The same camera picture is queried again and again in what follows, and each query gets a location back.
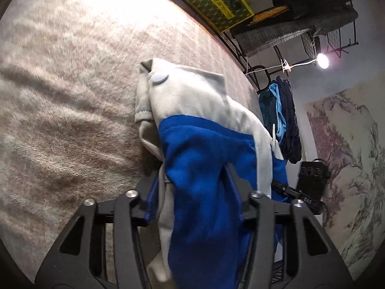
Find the grey and blue hooded jacket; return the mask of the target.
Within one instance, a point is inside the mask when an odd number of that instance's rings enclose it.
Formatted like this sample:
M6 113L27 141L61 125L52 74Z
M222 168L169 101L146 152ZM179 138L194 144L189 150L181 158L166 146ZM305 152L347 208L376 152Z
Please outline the grey and blue hooded jacket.
M251 237L225 165L274 200L287 182L278 141L233 100L221 74L154 58L140 65L135 123L161 161L153 221L160 248L147 270L155 288L236 288Z

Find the dark hanging clothes on rack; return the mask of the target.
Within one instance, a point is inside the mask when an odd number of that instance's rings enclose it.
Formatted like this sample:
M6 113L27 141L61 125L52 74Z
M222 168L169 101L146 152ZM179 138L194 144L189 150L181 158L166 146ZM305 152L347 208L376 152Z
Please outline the dark hanging clothes on rack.
M266 17L250 19L230 30L233 37L260 27L292 22L301 30L325 35L358 18L352 0L271 0L273 7L261 11Z

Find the navy quilted folded jacket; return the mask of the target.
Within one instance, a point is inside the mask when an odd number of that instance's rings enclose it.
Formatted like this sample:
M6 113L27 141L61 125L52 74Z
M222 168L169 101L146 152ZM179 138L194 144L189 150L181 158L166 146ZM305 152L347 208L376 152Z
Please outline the navy quilted folded jacket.
M302 159L302 143L290 82L280 76L276 77L275 82L278 85L282 114L286 122L286 129L280 141L281 152L285 160L296 164Z

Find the light blue folded garment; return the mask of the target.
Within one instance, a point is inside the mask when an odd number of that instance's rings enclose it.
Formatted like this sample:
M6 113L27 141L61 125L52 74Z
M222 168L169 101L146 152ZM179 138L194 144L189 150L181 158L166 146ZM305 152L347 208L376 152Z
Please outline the light blue folded garment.
M272 82L268 90L260 94L259 104L264 127L281 144L287 131L287 122L283 115L279 86L276 82Z

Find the white clip lamp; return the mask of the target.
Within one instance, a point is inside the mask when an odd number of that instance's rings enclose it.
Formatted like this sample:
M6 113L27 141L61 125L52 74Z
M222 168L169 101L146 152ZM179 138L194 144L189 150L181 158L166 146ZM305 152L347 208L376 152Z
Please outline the white clip lamp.
M316 55L315 59L306 60L306 61L303 61L300 63L295 63L293 65L290 65L289 62L286 59L284 59L282 61L282 63L279 65L275 65L275 66L271 66L271 67L257 67L256 66L255 68L252 68L248 72L246 72L245 75L249 75L249 74L253 74L253 73L261 72L261 71L269 71L272 69L278 69L279 71L283 71L283 72L291 72L292 69L294 69L296 67L306 66L306 65L313 64L313 63L318 65L321 69L328 69L330 66L330 60L327 57L327 55L325 55L324 53L319 53Z

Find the grey woven hanging cloth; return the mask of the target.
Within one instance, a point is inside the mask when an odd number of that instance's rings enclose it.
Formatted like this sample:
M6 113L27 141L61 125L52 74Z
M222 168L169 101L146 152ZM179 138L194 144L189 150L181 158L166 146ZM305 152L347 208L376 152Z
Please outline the grey woven hanging cloth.
M304 33L314 31L315 26L309 22L283 22L239 33L235 39L242 52L251 57Z

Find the beige plaid bed cover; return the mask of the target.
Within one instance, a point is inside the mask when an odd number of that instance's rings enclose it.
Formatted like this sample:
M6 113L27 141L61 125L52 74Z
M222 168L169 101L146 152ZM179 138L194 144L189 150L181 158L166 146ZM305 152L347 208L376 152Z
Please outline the beige plaid bed cover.
M1 18L1 239L33 280L89 196L109 200L156 160L135 125L140 64L223 74L259 115L233 57L171 0L12 0Z

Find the yellow green patterned box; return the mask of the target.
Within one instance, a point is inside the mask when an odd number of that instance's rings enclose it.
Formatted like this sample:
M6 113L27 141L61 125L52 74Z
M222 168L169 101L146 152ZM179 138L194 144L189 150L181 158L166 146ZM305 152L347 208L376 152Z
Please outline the yellow green patterned box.
M246 0L186 0L218 33L224 33L252 18L255 13Z

